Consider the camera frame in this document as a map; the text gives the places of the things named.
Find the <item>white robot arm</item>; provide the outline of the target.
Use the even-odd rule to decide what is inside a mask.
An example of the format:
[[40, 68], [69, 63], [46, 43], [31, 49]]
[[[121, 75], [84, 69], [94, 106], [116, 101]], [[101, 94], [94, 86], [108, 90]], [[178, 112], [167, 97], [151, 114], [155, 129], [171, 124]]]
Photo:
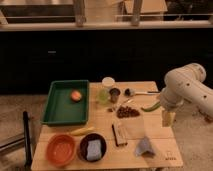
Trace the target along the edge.
[[195, 104], [201, 112], [213, 120], [213, 89], [203, 84], [206, 78], [205, 68], [198, 63], [191, 63], [169, 71], [165, 77], [165, 87], [158, 98], [162, 111], [162, 126], [173, 124], [174, 111], [185, 100]]

